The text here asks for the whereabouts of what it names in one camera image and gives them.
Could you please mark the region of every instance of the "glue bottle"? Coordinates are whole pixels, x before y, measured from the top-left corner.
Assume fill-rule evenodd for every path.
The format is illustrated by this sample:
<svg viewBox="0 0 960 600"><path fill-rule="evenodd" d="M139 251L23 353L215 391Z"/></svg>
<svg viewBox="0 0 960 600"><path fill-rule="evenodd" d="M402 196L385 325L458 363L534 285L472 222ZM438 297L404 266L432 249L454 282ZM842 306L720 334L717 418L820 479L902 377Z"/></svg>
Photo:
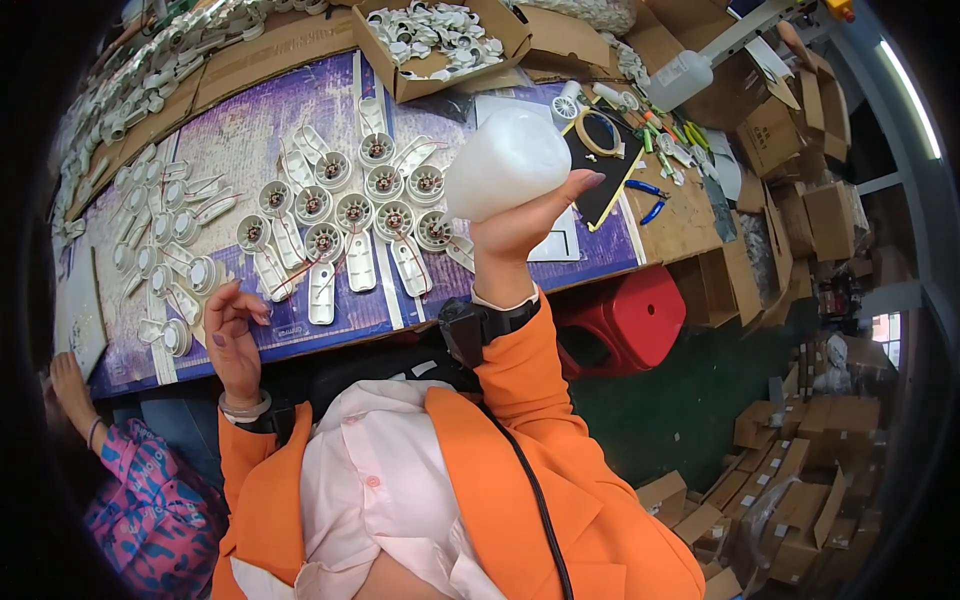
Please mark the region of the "glue bottle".
<svg viewBox="0 0 960 600"><path fill-rule="evenodd" d="M713 83L709 59L684 50L650 78L647 98L669 112Z"/></svg>
<svg viewBox="0 0 960 600"><path fill-rule="evenodd" d="M523 108L490 115L444 176L447 217L482 222L556 189L570 149L553 123Z"/></svg>

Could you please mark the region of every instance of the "person's hand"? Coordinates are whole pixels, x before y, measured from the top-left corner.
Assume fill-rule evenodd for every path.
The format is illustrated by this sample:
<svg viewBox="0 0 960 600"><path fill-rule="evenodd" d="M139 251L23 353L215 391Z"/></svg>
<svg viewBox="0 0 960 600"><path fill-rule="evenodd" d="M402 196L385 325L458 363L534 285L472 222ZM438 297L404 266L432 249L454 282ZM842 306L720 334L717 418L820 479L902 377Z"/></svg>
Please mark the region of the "person's hand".
<svg viewBox="0 0 960 600"><path fill-rule="evenodd" d="M221 285L206 301L206 351L235 408L260 403L260 353L250 333L248 317L270 324L270 306L254 294L240 291L240 279Z"/></svg>
<svg viewBox="0 0 960 600"><path fill-rule="evenodd" d="M530 251L546 238L568 206L605 178L603 173L577 169L557 189L483 223L471 222L476 295L502 308L529 298L533 291L527 271Z"/></svg>
<svg viewBox="0 0 960 600"><path fill-rule="evenodd" d="M61 352L54 356L50 363L50 382L63 413L77 431L86 435L90 425L97 419L97 411L90 401L84 375L73 352Z"/></svg>

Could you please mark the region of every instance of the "pliers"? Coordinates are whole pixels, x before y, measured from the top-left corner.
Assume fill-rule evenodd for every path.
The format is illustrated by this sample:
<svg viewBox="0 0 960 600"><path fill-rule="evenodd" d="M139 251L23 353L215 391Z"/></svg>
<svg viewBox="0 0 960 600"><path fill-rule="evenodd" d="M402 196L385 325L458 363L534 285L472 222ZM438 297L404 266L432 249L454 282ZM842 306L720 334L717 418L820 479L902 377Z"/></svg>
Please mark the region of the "pliers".
<svg viewBox="0 0 960 600"><path fill-rule="evenodd" d="M632 187L634 189L640 190L641 192L646 192L651 196L656 196L660 198L660 200L658 200L657 203L654 204L654 207L650 209L650 212L648 212L646 216L640 219L641 225L646 225L651 221L653 221L657 217L657 215L660 214L660 211L663 210L663 207L666 206L666 201L670 200L669 194L664 193L660 188L656 187L655 185L651 185L646 181L627 180L627 182L624 183L624 186Z"/></svg>

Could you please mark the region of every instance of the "white plastic bottle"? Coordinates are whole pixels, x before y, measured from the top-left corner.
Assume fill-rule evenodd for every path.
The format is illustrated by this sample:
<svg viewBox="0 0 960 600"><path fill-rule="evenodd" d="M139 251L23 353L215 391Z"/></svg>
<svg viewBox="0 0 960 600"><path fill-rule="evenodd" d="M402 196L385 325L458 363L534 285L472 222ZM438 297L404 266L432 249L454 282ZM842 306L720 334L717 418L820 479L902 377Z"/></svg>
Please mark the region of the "white plastic bottle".
<svg viewBox="0 0 960 600"><path fill-rule="evenodd" d="M692 50L684 50L650 78L647 98L658 108L670 111L712 83L710 61Z"/></svg>
<svg viewBox="0 0 960 600"><path fill-rule="evenodd" d="M560 187L570 149L553 123L523 108L490 115L444 176L447 215L486 221Z"/></svg>

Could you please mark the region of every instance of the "orange jacket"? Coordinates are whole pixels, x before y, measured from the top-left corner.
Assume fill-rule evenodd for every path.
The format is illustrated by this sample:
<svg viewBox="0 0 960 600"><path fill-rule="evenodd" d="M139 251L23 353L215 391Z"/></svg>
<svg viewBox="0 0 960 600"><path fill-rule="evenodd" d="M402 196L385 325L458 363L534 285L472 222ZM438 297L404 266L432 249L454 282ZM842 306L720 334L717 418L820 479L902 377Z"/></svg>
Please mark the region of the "orange jacket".
<svg viewBox="0 0 960 600"><path fill-rule="evenodd" d="M690 551L647 515L604 462L587 425L570 414L556 331L546 298L520 331L484 348L484 399L526 454L546 497L577 600L693 600L704 577ZM530 483L510 443L469 400L427 392L446 469L477 559L510 600L562 598L560 579ZM304 561L300 462L309 403L297 407L290 442L253 434L220 417L224 492L232 511L213 574L214 600L240 599L229 556L292 586Z"/></svg>

